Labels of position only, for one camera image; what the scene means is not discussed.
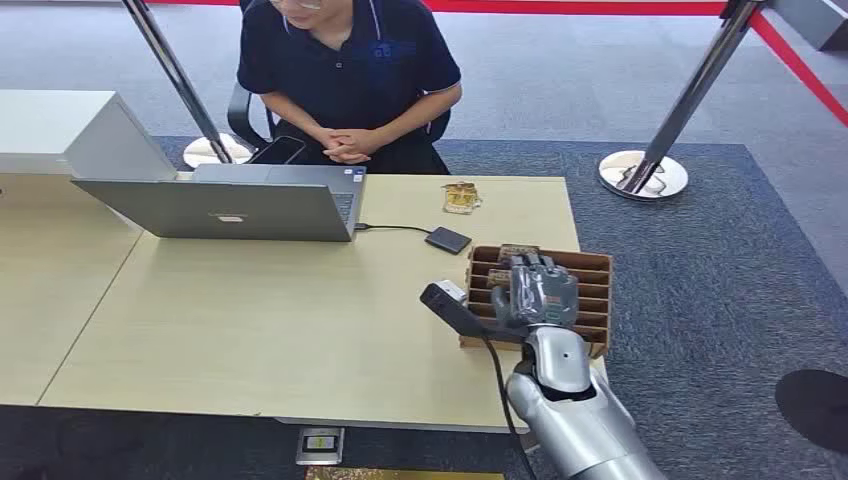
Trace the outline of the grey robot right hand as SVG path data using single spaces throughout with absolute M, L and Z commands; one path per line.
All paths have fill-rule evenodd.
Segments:
M 496 285 L 491 304 L 497 324 L 517 329 L 545 324 L 575 325 L 578 315 L 578 279 L 550 256 L 535 252 L 512 255 L 509 286 Z

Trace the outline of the person's left hand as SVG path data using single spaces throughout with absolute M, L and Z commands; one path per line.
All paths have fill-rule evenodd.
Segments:
M 369 161 L 371 159 L 371 155 L 387 143 L 387 141 L 383 138 L 383 136 L 378 130 L 336 129 L 334 131 L 336 134 L 350 136 L 354 140 L 355 146 L 360 151 L 359 156 L 354 157 L 353 159 L 349 159 L 347 161 L 345 161 L 344 159 L 339 161 L 337 158 L 331 158 L 327 156 L 330 160 L 336 163 L 359 164 Z

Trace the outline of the person's right hand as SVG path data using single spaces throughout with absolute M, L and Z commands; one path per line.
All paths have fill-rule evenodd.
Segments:
M 334 130 L 319 128 L 315 138 L 322 145 L 323 154 L 339 161 L 353 159 L 360 155 L 354 140 L 347 135 L 336 134 Z

